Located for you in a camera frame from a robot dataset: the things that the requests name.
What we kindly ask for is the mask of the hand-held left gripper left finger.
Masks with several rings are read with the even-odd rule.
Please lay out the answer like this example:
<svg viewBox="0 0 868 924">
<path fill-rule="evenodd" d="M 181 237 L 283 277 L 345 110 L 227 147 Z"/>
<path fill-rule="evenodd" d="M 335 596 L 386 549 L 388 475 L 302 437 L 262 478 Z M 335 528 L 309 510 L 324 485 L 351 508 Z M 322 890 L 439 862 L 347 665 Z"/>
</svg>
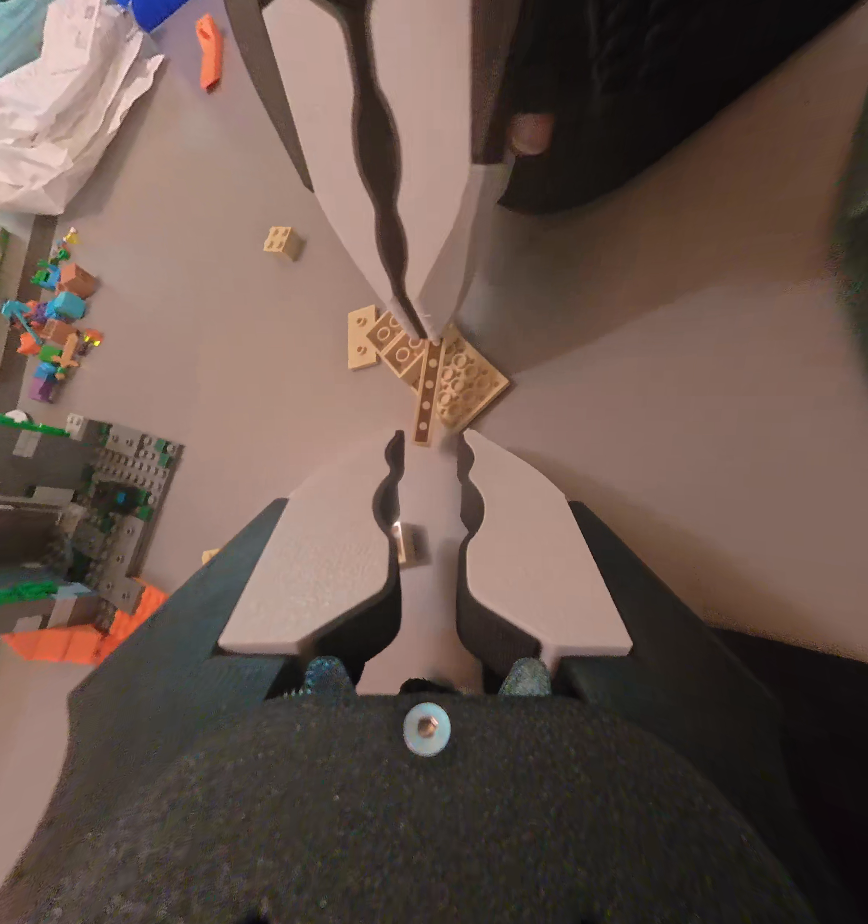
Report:
<svg viewBox="0 0 868 924">
<path fill-rule="evenodd" d="M 219 639 L 228 653 L 363 669 L 402 621 L 392 534 L 405 433 L 374 433 L 288 497 Z"/>
</svg>

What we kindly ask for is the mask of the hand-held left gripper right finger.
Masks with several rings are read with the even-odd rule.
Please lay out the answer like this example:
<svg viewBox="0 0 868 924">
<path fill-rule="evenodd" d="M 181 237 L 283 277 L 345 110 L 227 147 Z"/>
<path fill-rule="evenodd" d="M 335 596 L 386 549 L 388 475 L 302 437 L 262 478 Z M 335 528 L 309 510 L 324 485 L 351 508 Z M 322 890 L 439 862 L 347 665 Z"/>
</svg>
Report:
<svg viewBox="0 0 868 924">
<path fill-rule="evenodd" d="M 496 676 L 523 658 L 555 676 L 571 657 L 623 657 L 633 641 L 570 504 L 553 482 L 476 431 L 458 445 L 456 628 Z"/>
</svg>

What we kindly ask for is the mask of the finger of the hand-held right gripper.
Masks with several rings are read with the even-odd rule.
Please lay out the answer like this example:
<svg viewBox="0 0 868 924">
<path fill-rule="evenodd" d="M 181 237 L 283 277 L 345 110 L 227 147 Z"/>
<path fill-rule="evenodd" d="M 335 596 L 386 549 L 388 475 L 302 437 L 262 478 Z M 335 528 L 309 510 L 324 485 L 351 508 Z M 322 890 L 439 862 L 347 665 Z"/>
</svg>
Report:
<svg viewBox="0 0 868 924">
<path fill-rule="evenodd" d="M 428 336 L 406 285 L 402 158 L 375 68 L 371 2 L 270 2 L 263 11 L 309 183 L 374 295 Z"/>
<path fill-rule="evenodd" d="M 398 136 L 406 294 L 439 340 L 487 251 L 510 164 L 474 163 L 472 2 L 373 2 L 370 36 Z"/>
</svg>

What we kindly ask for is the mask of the large tan brick plate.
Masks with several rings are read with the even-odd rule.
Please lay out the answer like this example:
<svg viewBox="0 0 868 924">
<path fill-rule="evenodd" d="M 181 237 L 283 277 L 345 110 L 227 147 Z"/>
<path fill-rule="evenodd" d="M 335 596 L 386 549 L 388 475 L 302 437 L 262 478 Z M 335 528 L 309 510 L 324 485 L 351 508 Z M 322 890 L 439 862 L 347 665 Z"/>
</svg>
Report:
<svg viewBox="0 0 868 924">
<path fill-rule="evenodd" d="M 443 335 L 436 405 L 443 427 L 462 431 L 509 386 L 507 377 L 450 323 Z"/>
</svg>

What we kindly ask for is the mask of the long narrow tan brick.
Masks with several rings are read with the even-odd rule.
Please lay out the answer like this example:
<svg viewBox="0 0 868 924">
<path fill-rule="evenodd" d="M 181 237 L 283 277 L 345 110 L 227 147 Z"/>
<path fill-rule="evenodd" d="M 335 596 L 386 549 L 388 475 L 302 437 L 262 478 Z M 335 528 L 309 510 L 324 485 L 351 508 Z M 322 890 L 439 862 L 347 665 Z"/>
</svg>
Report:
<svg viewBox="0 0 868 924">
<path fill-rule="evenodd" d="M 417 446 L 428 447 L 430 445 L 443 351 L 442 339 L 428 340 L 422 353 L 412 427 L 412 442 Z"/>
</svg>

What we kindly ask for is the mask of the grey desk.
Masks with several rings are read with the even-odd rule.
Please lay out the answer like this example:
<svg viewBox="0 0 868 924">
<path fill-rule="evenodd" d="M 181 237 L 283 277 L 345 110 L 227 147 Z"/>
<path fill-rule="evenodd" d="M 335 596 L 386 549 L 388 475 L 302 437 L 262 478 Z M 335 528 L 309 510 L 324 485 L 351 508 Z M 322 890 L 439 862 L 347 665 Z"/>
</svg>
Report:
<svg viewBox="0 0 868 924">
<path fill-rule="evenodd" d="M 106 340 L 70 410 L 186 446 L 143 576 L 169 593 L 364 433 L 410 426 L 346 368 L 373 296 L 232 40 L 197 86 L 188 5 L 72 202 Z M 868 380 L 827 262 L 868 85 L 868 2 L 633 185 L 501 213 L 463 328 L 512 387 L 476 427 L 584 502 L 706 621 L 868 662 Z M 265 253 L 271 226 L 305 245 Z"/>
</svg>

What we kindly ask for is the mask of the person's right hand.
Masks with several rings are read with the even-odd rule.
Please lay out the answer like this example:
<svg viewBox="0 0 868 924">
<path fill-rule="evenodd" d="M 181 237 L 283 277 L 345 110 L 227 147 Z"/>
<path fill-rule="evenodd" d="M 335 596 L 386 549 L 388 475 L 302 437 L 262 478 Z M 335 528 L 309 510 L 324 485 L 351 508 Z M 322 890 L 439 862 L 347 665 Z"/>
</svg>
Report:
<svg viewBox="0 0 868 924">
<path fill-rule="evenodd" d="M 551 144 L 555 116 L 552 113 L 519 113 L 511 118 L 508 146 L 515 157 L 543 155 Z"/>
</svg>

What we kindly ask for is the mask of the orange brick separator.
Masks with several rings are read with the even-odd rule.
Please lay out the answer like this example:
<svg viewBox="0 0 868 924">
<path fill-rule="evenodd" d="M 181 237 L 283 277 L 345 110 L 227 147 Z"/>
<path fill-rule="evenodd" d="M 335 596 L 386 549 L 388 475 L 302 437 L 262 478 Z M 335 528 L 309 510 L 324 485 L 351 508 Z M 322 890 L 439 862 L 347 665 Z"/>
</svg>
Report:
<svg viewBox="0 0 868 924">
<path fill-rule="evenodd" d="M 195 31 L 201 55 L 199 85 L 209 93 L 216 89 L 222 77 L 223 36 L 210 13 L 197 19 Z"/>
</svg>

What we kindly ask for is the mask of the blue plastic bin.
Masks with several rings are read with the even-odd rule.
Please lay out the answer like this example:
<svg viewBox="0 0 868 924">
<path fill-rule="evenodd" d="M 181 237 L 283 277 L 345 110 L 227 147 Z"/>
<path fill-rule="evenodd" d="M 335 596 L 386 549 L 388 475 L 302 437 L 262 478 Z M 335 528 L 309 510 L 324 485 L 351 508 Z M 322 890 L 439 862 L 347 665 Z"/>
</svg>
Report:
<svg viewBox="0 0 868 924">
<path fill-rule="evenodd" d="M 169 17 L 182 6 L 185 6 L 185 0 L 136 0 L 136 1 L 115 1 L 118 6 L 132 13 L 140 29 L 151 34 L 154 29 L 161 26 Z"/>
</svg>

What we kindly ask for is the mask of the small tan two-stud plate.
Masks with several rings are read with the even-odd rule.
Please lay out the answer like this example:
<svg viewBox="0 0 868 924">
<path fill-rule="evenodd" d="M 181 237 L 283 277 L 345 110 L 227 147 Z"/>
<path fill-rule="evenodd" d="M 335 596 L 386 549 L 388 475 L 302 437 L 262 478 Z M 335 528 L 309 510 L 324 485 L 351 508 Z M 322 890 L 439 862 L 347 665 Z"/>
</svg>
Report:
<svg viewBox="0 0 868 924">
<path fill-rule="evenodd" d="M 376 305 L 352 310 L 347 315 L 347 367 L 357 371 L 380 361 L 378 352 L 368 339 L 368 332 L 378 320 Z"/>
</svg>

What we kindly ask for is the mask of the grey green brick-built model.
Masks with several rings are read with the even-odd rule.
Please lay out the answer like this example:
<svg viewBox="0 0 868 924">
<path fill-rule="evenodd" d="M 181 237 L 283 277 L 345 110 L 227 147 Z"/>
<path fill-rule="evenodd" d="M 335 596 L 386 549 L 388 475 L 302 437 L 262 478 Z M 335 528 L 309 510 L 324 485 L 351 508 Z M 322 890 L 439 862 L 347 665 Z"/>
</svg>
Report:
<svg viewBox="0 0 868 924">
<path fill-rule="evenodd" d="M 0 636 L 98 664 L 163 599 L 140 577 L 183 446 L 71 414 L 62 429 L 0 415 Z"/>
</svg>

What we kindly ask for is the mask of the black quilted seat cushion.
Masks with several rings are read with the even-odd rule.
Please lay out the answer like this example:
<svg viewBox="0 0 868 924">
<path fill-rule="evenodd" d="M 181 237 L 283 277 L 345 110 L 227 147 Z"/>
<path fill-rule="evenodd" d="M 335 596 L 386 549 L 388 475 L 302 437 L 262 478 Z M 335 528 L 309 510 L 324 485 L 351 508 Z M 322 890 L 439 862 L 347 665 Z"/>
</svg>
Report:
<svg viewBox="0 0 868 924">
<path fill-rule="evenodd" d="M 499 203 L 545 215 L 616 191 L 855 6 L 852 1 L 523 2 L 515 115 L 551 116 Z"/>
</svg>

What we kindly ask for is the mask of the pile of white paper bags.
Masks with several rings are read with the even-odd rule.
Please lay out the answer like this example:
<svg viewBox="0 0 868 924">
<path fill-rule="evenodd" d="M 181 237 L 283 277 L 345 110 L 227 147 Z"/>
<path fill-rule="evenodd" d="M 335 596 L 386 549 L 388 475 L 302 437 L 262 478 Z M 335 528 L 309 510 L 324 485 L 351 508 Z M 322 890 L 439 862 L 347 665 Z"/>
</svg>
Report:
<svg viewBox="0 0 868 924">
<path fill-rule="evenodd" d="M 0 2 L 0 212 L 63 213 L 161 63 L 119 2 Z"/>
</svg>

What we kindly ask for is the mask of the pile of colourful toy figures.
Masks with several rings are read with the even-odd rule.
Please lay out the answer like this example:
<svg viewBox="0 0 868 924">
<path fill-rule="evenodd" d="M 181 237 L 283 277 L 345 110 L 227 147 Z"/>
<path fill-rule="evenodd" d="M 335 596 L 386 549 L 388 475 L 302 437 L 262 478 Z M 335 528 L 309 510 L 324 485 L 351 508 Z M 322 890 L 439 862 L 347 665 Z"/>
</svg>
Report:
<svg viewBox="0 0 868 924">
<path fill-rule="evenodd" d="M 36 299 L 9 299 L 1 305 L 1 316 L 17 335 L 16 352 L 35 361 L 26 395 L 40 404 L 53 402 L 82 360 L 103 342 L 103 335 L 87 325 L 89 300 L 99 281 L 76 263 L 72 251 L 78 242 L 71 226 L 54 241 L 49 257 L 38 261 L 29 280 L 38 289 Z"/>
</svg>

